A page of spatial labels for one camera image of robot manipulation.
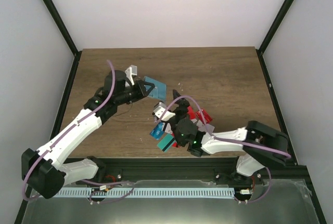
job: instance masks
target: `black metal frame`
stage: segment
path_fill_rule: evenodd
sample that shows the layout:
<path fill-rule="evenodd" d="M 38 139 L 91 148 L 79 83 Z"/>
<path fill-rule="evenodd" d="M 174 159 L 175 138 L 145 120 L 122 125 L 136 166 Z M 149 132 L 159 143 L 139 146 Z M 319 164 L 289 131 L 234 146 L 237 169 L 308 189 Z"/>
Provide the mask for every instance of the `black metal frame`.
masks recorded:
<path fill-rule="evenodd" d="M 75 74 L 79 65 L 80 57 L 82 51 L 78 51 L 67 28 L 62 21 L 54 3 L 52 0 L 43 0 L 46 7 L 48 8 L 51 16 L 53 17 L 55 23 L 57 24 L 59 30 L 61 31 L 64 39 L 66 40 L 69 48 L 74 55 L 73 65 L 68 77 L 65 92 L 61 100 L 57 118 L 54 124 L 51 138 L 56 136 L 61 127 L 63 116 L 65 114 L 67 102 L 69 95 L 71 93 L 71 88 L 75 78 Z M 257 50 L 258 59 L 264 74 L 264 78 L 267 84 L 268 91 L 275 109 L 275 113 L 281 128 L 284 133 L 287 132 L 287 127 L 284 122 L 274 89 L 268 74 L 263 53 L 267 49 L 270 41 L 272 40 L 275 32 L 280 26 L 284 16 L 286 15 L 288 9 L 290 8 L 294 0 L 285 0 L 279 10 L 271 28 L 269 29 L 262 45 L 259 50 Z M 326 223 L 324 214 L 322 212 L 321 206 L 319 204 L 318 198 L 316 196 L 315 190 L 313 188 L 310 175 L 306 166 L 300 166 L 297 163 L 297 159 L 292 147 L 289 144 L 289 152 L 292 159 L 288 162 L 287 166 L 280 170 L 272 170 L 272 177 L 276 179 L 304 179 L 307 187 L 312 191 L 312 202 L 315 206 L 316 213 L 319 222 Z M 66 162 L 74 162 L 78 159 L 67 159 Z M 216 172 L 226 172 L 228 173 L 235 164 L 236 158 L 185 158 L 185 159 L 101 159 L 106 163 L 107 168 L 111 171 L 116 170 L 117 173 L 122 174 L 122 178 L 125 180 L 172 180 L 172 179 L 192 179 L 192 180 L 211 180 L 215 178 Z M 263 179 L 267 179 L 267 172 L 265 170 L 260 171 Z M 28 188 L 27 194 L 31 193 L 31 189 Z M 22 223 L 25 209 L 27 207 L 27 202 L 23 201 L 19 209 L 19 213 L 15 224 Z"/>

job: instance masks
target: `teal block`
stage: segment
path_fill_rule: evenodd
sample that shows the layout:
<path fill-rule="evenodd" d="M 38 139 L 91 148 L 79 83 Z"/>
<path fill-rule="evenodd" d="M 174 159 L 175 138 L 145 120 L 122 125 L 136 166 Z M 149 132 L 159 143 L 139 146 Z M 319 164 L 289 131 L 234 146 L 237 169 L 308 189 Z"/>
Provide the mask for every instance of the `teal block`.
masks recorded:
<path fill-rule="evenodd" d="M 166 134 L 165 137 L 157 144 L 157 147 L 160 148 L 163 152 L 168 151 L 168 149 L 175 143 L 176 140 L 170 134 Z"/>
<path fill-rule="evenodd" d="M 166 97 L 167 97 L 167 85 L 165 83 L 159 82 L 157 80 L 153 80 L 150 77 L 145 76 L 144 81 L 153 83 L 155 85 L 155 88 L 150 92 L 148 97 L 150 98 L 156 98 L 159 99 L 160 101 L 165 102 Z"/>

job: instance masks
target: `white cable tray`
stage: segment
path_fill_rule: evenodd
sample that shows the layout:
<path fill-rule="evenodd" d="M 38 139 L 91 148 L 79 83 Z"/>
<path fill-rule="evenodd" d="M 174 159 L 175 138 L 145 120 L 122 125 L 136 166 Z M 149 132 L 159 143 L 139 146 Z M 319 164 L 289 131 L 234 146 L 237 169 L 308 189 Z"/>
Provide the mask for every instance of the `white cable tray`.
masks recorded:
<path fill-rule="evenodd" d="M 130 188 L 113 188 L 108 192 L 97 192 L 94 197 L 118 198 L 127 194 Z M 54 197 L 85 198 L 92 188 L 62 188 Z M 135 188 L 127 198 L 215 198 L 233 199 L 233 188 Z"/>

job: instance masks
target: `wooden table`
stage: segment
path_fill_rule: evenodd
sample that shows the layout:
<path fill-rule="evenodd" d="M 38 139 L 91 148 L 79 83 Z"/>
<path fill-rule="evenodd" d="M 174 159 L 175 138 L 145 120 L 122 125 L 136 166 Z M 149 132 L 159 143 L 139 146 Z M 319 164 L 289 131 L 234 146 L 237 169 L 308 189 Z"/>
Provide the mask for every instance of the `wooden table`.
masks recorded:
<path fill-rule="evenodd" d="M 104 83 L 110 71 L 138 67 L 138 76 L 149 76 L 167 85 L 167 103 L 172 89 L 194 97 L 212 117 L 214 132 L 246 126 L 249 120 L 279 129 L 258 57 L 253 47 L 85 49 L 66 108 L 62 128 L 68 125 Z M 189 157 L 186 148 L 164 153 L 149 135 L 155 124 L 151 113 L 158 101 L 146 98 L 127 113 L 112 117 L 87 137 L 71 157 Z M 128 105 L 118 107 L 126 112 Z M 214 156 L 237 156 L 223 152 Z"/>

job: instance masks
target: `blue block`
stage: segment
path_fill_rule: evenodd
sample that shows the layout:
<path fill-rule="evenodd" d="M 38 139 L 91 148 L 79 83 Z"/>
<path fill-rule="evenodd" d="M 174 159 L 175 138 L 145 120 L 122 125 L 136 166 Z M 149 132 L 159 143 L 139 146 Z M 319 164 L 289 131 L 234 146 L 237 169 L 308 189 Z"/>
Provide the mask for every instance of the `blue block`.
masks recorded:
<path fill-rule="evenodd" d="M 167 85 L 162 82 L 159 82 L 157 80 L 153 80 L 152 78 L 147 77 L 147 76 L 144 77 L 144 81 L 155 84 L 155 88 L 150 92 L 148 97 L 156 98 L 156 99 L 159 99 L 160 101 L 165 102 L 165 99 L 167 97 L 167 91 L 166 91 Z"/>
<path fill-rule="evenodd" d="M 151 131 L 150 135 L 154 137 L 156 140 L 159 140 L 161 136 L 163 136 L 163 123 L 159 123 L 156 127 Z"/>
<path fill-rule="evenodd" d="M 173 136 L 166 134 L 166 136 L 157 144 L 157 147 L 160 148 L 163 152 L 166 152 L 175 142 L 176 140 Z"/>

